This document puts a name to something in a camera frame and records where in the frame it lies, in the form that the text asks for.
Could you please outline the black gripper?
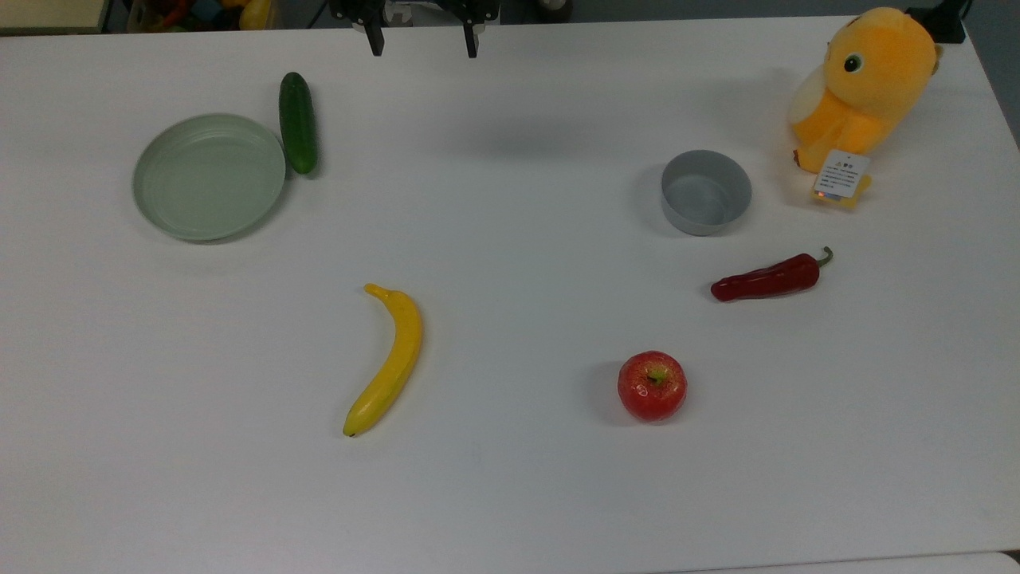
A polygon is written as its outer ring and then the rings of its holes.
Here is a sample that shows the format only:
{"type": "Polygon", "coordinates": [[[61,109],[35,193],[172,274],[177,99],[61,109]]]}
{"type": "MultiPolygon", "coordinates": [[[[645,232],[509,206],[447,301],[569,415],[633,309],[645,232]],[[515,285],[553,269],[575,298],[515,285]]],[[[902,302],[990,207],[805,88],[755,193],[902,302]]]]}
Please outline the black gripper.
{"type": "Polygon", "coordinates": [[[464,40],[469,58],[477,58],[480,50],[481,25],[495,21],[500,13],[500,1],[329,1],[334,18],[365,27],[371,52],[382,56],[387,27],[404,25],[413,19],[413,7],[438,10],[463,23],[464,40]]]}

